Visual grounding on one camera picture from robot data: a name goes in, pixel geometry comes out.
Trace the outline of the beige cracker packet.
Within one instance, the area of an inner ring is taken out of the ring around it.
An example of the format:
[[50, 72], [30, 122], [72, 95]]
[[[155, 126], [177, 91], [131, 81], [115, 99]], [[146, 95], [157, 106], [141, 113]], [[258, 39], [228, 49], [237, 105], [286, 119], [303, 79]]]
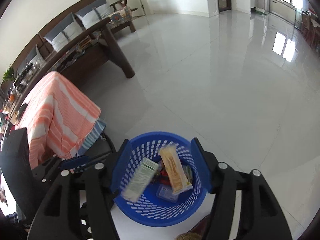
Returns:
[[162, 162], [167, 172], [170, 185], [172, 188], [172, 194], [178, 195], [185, 191], [193, 189], [193, 185], [189, 182], [187, 176], [184, 173], [182, 163], [176, 152], [175, 146], [166, 146], [159, 150]]

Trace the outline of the white green carton box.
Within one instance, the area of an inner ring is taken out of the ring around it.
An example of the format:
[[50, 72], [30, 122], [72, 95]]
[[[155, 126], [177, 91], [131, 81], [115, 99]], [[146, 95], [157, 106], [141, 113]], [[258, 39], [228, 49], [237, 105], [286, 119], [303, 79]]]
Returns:
[[129, 202], [137, 202], [157, 173], [158, 167], [159, 165], [156, 162], [143, 158], [141, 164], [135, 170], [133, 177], [121, 193], [121, 196]]

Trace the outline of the red snack wrapper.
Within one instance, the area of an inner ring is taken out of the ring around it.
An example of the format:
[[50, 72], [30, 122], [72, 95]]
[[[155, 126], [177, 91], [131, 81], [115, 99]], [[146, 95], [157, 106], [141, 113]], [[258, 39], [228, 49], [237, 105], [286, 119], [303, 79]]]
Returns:
[[168, 185], [168, 186], [171, 185], [170, 179], [169, 179], [168, 173], [165, 169], [165, 166], [163, 164], [163, 161], [160, 161], [158, 163], [158, 170], [155, 175], [155, 180], [163, 185]]

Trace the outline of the blue plastic trash basket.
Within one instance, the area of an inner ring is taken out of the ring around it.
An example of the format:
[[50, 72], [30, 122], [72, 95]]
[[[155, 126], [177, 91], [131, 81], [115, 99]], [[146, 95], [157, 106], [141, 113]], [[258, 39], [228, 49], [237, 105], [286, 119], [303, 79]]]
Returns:
[[[136, 202], [125, 200], [122, 196], [114, 202], [119, 209], [137, 223], [165, 227], [178, 224], [193, 215], [201, 206], [207, 194], [202, 187], [199, 175], [190, 153], [190, 141], [169, 132], [149, 132], [130, 139], [132, 153], [120, 182], [125, 189], [139, 167], [143, 158], [148, 158], [159, 165], [159, 170]], [[173, 195], [167, 173], [164, 170], [159, 149], [172, 145], [192, 184], [192, 189]]]

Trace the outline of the orange white striped tablecloth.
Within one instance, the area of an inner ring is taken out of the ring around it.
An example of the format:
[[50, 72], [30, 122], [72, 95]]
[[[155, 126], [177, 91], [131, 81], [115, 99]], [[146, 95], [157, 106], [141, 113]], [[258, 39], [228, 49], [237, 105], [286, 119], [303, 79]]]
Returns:
[[25, 103], [16, 128], [27, 129], [31, 168], [53, 155], [76, 156], [101, 114], [100, 107], [58, 72], [45, 75]]

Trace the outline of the potted green plant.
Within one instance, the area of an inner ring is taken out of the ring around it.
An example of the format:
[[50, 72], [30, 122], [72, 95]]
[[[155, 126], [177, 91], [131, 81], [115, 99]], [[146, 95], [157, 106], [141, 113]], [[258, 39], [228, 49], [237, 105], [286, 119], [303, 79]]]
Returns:
[[15, 70], [10, 65], [9, 68], [4, 72], [2, 80], [3, 82], [7, 82], [7, 81], [14, 81], [15, 79], [16, 79]]

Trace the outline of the grey white cushion left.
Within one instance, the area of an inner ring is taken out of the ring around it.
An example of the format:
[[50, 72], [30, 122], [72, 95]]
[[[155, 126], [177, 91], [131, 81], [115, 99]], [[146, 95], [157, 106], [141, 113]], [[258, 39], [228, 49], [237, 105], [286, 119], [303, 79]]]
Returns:
[[22, 71], [25, 69], [25, 67], [30, 63], [39, 63], [40, 66], [44, 66], [46, 64], [46, 61], [42, 57], [42, 55], [39, 52], [39, 49], [37, 45], [33, 47], [33, 49], [30, 51], [30, 53], [27, 55], [27, 57], [22, 61], [20, 66], [17, 69], [17, 74], [21, 75]]

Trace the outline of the grey white cushion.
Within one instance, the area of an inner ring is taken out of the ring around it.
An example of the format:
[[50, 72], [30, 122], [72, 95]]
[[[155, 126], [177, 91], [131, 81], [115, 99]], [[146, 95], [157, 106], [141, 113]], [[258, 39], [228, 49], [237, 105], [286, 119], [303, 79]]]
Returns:
[[44, 39], [52, 46], [54, 51], [58, 52], [81, 33], [82, 27], [76, 21], [74, 15], [70, 13], [49, 31]]
[[44, 66], [46, 64], [46, 61], [42, 57], [42, 55], [39, 52], [39, 49], [37, 45], [33, 47], [33, 49], [30, 51], [30, 53], [27, 55], [27, 57], [22, 61], [20, 66], [17, 69], [17, 74], [21, 75], [22, 71], [25, 69], [25, 67], [30, 63], [39, 63], [40, 66]]
[[97, 24], [113, 12], [113, 9], [106, 0], [96, 0], [82, 8], [75, 15], [82, 22], [85, 29]]

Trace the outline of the clear plastic lid piece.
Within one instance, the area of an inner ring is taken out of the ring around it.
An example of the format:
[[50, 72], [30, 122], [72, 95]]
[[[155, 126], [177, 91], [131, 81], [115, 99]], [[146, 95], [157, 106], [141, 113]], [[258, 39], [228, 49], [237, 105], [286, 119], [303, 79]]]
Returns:
[[171, 203], [176, 203], [178, 201], [178, 195], [174, 195], [172, 188], [168, 185], [160, 184], [156, 196]]

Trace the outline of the dark wooden coffee table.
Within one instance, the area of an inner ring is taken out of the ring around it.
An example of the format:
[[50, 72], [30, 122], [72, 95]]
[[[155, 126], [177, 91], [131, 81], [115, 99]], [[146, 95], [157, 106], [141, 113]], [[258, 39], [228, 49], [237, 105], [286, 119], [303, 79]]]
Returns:
[[[50, 71], [57, 71], [78, 86], [98, 67], [111, 61], [117, 65], [130, 79], [135, 76], [135, 72], [128, 62], [123, 51], [114, 38], [107, 24], [111, 19], [100, 20], [89, 29], [83, 31], [75, 39], [64, 46], [59, 52], [50, 55], [46, 64], [41, 67], [32, 79], [28, 82], [24, 90], [15, 99], [11, 110], [16, 111], [22, 104], [34, 86]], [[84, 42], [86, 38], [93, 37], [95, 31], [101, 32], [101, 37], [94, 40], [87, 48], [80, 49], [76, 46]]]

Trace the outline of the dark wooden sofa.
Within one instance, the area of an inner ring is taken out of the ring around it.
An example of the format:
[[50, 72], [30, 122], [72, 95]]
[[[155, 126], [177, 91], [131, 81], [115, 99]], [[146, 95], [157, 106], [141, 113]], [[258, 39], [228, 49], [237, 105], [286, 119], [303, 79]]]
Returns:
[[57, 71], [80, 83], [98, 67], [111, 61], [127, 78], [135, 75], [114, 33], [129, 27], [135, 32], [127, 0], [81, 0], [47, 23], [25, 46], [5, 72], [15, 80], [29, 64], [39, 65], [37, 77]]

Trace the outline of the grey white cushion right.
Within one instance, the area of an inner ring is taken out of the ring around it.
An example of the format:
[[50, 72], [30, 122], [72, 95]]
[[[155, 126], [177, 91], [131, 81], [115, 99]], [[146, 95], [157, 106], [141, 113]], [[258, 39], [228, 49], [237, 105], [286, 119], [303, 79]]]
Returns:
[[96, 0], [82, 8], [75, 15], [82, 22], [85, 29], [97, 24], [113, 12], [113, 9], [106, 0]]

